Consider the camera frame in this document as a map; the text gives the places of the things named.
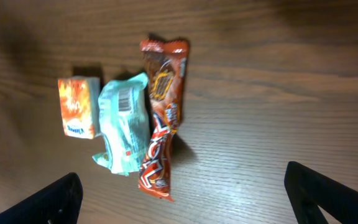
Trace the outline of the teal white snack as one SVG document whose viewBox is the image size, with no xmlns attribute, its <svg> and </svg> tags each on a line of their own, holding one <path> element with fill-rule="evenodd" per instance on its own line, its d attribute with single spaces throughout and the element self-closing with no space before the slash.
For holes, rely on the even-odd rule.
<svg viewBox="0 0 358 224">
<path fill-rule="evenodd" d="M 93 160 L 113 174 L 138 172 L 150 141 L 149 114 L 145 104 L 146 73 L 128 80 L 112 80 L 99 98 L 99 125 L 105 152 Z"/>
</svg>

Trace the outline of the orange tissue pack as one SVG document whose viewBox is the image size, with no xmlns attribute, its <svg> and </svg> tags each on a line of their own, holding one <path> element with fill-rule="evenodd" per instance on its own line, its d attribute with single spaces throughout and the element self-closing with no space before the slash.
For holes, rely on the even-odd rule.
<svg viewBox="0 0 358 224">
<path fill-rule="evenodd" d="M 100 132 L 98 77 L 71 77 L 58 80 L 60 109 L 65 135 L 94 139 Z"/>
</svg>

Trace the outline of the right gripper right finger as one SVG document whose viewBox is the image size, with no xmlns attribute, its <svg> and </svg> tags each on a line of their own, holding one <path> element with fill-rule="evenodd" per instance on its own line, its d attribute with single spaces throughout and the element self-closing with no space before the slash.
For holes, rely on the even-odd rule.
<svg viewBox="0 0 358 224">
<path fill-rule="evenodd" d="M 298 223 L 324 223 L 322 210 L 341 223 L 358 223 L 358 192 L 298 162 L 287 165 L 285 190 Z"/>
</svg>

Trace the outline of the orange brown candy bar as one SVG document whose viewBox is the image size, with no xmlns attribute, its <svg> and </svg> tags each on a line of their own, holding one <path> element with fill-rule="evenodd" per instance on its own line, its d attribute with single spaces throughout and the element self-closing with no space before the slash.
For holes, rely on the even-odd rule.
<svg viewBox="0 0 358 224">
<path fill-rule="evenodd" d="M 139 189 L 171 202 L 172 141 L 181 125 L 189 48 L 187 40 L 147 39 L 140 43 L 149 78 L 148 93 L 154 129 L 140 165 Z"/>
</svg>

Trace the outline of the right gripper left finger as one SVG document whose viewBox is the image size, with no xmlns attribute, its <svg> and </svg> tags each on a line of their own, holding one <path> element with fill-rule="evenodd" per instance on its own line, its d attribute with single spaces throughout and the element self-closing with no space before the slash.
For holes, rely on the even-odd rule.
<svg viewBox="0 0 358 224">
<path fill-rule="evenodd" d="M 0 224 L 76 224 L 82 199 L 80 178 L 71 172 L 0 213 Z"/>
</svg>

